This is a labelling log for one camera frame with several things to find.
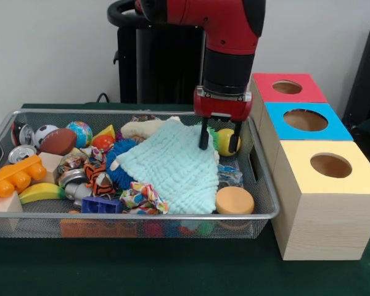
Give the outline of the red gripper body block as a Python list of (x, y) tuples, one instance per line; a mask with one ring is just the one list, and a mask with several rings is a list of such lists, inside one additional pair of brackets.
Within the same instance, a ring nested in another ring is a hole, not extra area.
[(204, 118), (220, 117), (231, 121), (245, 121), (251, 108), (250, 91), (239, 96), (224, 96), (206, 92), (201, 86), (194, 90), (194, 112)]

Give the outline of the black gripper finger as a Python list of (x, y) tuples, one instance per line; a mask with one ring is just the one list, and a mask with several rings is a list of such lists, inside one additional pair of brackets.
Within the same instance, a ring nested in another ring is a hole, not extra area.
[(235, 154), (238, 151), (239, 144), (241, 142), (240, 133), (241, 133), (241, 128), (242, 128), (242, 122), (235, 121), (234, 124), (235, 124), (234, 131), (233, 131), (233, 134), (231, 135), (231, 138), (229, 141), (229, 147), (228, 147), (228, 151), (231, 154)]
[(203, 117), (201, 122), (201, 132), (199, 140), (199, 147), (202, 150), (206, 150), (208, 147), (209, 133), (207, 127), (208, 127), (208, 118)]

